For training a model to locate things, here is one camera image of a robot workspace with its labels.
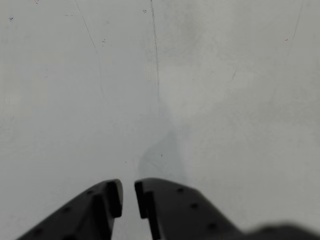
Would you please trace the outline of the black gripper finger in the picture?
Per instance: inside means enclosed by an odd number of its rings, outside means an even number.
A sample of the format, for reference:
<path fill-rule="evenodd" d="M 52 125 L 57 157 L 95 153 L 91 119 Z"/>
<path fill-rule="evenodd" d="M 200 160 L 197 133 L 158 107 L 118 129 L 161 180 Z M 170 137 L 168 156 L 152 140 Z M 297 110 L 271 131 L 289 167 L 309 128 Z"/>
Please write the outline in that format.
<path fill-rule="evenodd" d="M 85 190 L 20 240 L 111 240 L 123 212 L 123 185 L 113 179 Z"/>
<path fill-rule="evenodd" d="M 236 240 L 244 234 L 200 191 L 146 178 L 134 185 L 140 216 L 154 240 Z"/>

